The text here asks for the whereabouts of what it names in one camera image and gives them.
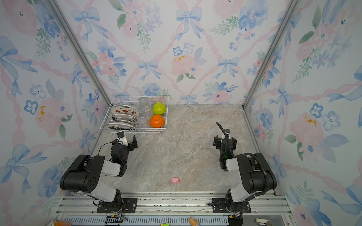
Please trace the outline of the green rimmed white plate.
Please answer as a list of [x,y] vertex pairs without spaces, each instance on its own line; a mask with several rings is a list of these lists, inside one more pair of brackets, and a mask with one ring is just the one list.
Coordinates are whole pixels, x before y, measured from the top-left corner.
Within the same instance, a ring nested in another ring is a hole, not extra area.
[[107,123],[104,125],[105,129],[135,129],[133,125],[127,123]]

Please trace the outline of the red green rimmed plate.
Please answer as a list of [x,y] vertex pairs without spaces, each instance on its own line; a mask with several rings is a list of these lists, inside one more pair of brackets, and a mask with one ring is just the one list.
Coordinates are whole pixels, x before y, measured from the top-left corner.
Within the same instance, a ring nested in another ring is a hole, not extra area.
[[132,121],[132,122],[136,122],[137,118],[133,115],[126,115],[126,114],[114,114],[111,115],[110,118],[112,120],[126,120],[126,121]]

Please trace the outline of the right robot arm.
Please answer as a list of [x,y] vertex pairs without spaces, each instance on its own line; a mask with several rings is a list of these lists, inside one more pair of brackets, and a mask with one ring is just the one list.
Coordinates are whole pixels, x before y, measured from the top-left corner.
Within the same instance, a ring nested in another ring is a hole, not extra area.
[[277,187],[277,179],[261,153],[234,155],[234,137],[214,137],[213,146],[220,151],[219,163],[224,171],[236,171],[241,182],[229,189],[223,199],[213,198],[208,206],[213,213],[250,213],[249,202]]

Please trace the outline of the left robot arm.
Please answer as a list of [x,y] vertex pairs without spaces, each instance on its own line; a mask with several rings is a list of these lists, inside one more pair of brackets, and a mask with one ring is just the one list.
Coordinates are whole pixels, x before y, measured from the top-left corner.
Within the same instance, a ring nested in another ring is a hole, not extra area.
[[83,193],[94,199],[97,213],[116,213],[131,211],[136,202],[122,198],[121,191],[103,183],[101,176],[123,177],[127,170],[128,156],[138,148],[137,139],[128,142],[123,131],[111,142],[111,159],[104,155],[79,155],[60,180],[60,188],[73,193]]

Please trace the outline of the clear glass cup front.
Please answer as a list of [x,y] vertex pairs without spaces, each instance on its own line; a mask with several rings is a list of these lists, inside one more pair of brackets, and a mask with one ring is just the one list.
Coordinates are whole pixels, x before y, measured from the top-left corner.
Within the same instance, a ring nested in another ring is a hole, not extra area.
[[149,127],[148,119],[145,117],[139,117],[137,119],[137,128],[139,129],[146,129]]

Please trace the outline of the clear glass cup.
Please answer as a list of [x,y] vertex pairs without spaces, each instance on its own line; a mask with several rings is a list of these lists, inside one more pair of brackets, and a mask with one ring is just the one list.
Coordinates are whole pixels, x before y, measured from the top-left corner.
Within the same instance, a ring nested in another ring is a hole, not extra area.
[[142,116],[145,118],[149,118],[151,116],[152,110],[150,106],[144,106],[142,108]]
[[139,117],[137,119],[137,128],[139,129],[146,129],[149,127],[148,119],[145,117]]
[[141,108],[146,107],[146,106],[150,106],[150,99],[148,97],[141,97],[139,99],[139,106]]

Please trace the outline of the watermelon pattern plate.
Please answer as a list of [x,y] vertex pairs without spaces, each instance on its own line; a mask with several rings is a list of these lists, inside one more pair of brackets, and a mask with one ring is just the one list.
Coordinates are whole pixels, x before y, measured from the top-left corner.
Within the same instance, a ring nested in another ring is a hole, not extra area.
[[134,117],[139,117],[140,115],[140,112],[132,107],[132,106],[129,106],[129,105],[113,105],[110,107],[110,112],[112,114],[125,114],[125,115],[132,115]]

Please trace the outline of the orange bowl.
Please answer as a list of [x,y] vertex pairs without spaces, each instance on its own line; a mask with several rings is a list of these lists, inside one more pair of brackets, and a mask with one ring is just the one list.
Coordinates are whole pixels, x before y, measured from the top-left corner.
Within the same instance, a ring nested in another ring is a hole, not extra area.
[[150,119],[150,126],[153,128],[161,128],[165,125],[166,121],[162,115],[154,115]]

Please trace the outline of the clear glass cup middle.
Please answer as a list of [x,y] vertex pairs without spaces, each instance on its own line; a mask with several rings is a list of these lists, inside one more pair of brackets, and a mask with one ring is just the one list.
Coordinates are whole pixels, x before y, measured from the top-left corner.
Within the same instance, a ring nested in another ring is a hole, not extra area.
[[151,116],[152,110],[150,106],[144,106],[142,108],[142,116],[145,118],[149,118]]

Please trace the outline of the clear glass cup back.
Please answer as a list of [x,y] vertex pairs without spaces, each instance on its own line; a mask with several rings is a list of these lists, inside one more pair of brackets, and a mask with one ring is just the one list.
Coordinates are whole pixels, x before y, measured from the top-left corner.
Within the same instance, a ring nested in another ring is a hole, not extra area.
[[146,107],[146,106],[150,106],[150,99],[148,97],[141,97],[139,99],[139,106],[141,108]]

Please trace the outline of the lime green bowl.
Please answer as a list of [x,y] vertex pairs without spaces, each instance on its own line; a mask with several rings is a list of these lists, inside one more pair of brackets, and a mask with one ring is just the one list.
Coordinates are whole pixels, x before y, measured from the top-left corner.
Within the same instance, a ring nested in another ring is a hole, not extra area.
[[163,115],[167,110],[167,107],[160,102],[157,102],[153,105],[153,113],[155,115]]

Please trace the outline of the small pink object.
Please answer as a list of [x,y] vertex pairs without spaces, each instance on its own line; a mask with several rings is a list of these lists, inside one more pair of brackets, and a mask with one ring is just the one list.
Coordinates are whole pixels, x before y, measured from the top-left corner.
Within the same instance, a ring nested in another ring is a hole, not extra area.
[[174,184],[178,184],[178,183],[180,183],[180,179],[178,177],[175,177],[175,178],[171,179],[171,182]]

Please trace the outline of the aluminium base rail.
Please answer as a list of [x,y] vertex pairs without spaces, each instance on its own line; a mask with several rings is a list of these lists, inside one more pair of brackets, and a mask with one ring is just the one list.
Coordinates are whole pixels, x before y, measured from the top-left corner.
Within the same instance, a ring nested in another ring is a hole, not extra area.
[[253,199],[242,217],[233,217],[211,203],[224,199],[216,192],[123,193],[124,211],[116,216],[97,211],[95,201],[85,195],[65,196],[56,218],[73,226],[295,226],[297,223],[283,196],[274,192]]

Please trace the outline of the aluminium corner post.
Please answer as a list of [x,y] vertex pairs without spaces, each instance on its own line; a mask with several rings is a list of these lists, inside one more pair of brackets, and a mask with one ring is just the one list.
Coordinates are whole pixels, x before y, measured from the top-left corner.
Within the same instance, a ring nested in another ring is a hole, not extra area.
[[98,76],[95,74],[91,63],[89,62],[84,49],[80,45],[80,42],[77,40],[76,35],[71,28],[70,24],[68,23],[67,19],[65,18],[64,13],[62,12],[61,8],[59,7],[57,1],[50,0],[45,1],[46,5],[49,7],[51,13],[54,15],[55,20],[59,24],[60,28],[64,31],[67,38],[70,41],[70,45],[72,46],[73,50],[75,51],[76,56],[80,60],[81,64],[86,69],[88,75],[90,76],[92,82],[95,84],[95,87],[98,89],[100,96],[105,101],[106,105],[110,105],[110,99],[104,90]]
[[248,96],[247,96],[244,104],[242,105],[243,110],[246,110],[251,105],[253,95],[256,92],[257,87],[258,87],[260,81],[262,80],[269,63],[272,61],[272,58],[273,58],[277,48],[279,47],[281,38],[284,36],[284,33],[286,32],[287,27],[290,24],[294,14],[295,14],[296,9],[298,8],[298,5],[299,5],[298,0],[290,1],[290,4],[286,10],[286,14],[282,18],[282,21],[278,27],[275,37],[274,37],[273,41],[271,42],[271,45],[270,45],[268,51],[266,52],[265,60],[262,63],[262,65],[255,77],[255,80],[252,83],[252,86],[250,88],[250,91],[248,93]]

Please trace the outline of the right aluminium corner post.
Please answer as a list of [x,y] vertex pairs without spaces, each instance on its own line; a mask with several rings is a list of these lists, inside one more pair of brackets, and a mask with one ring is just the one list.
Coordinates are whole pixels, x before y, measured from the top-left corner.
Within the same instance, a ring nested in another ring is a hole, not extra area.
[[246,110],[251,105],[253,95],[256,92],[257,87],[258,87],[260,81],[262,80],[269,63],[272,61],[272,58],[273,58],[277,48],[279,47],[281,38],[284,36],[284,33],[286,32],[287,27],[290,24],[294,14],[295,14],[296,9],[298,8],[298,5],[299,5],[298,0],[290,1],[290,4],[286,10],[286,14],[282,18],[282,21],[278,27],[275,37],[274,37],[273,41],[271,42],[271,45],[270,45],[268,51],[266,52],[265,60],[262,63],[262,65],[255,77],[255,80],[252,83],[252,86],[250,88],[250,91],[248,93],[248,96],[247,96],[244,104],[242,105],[243,110]]

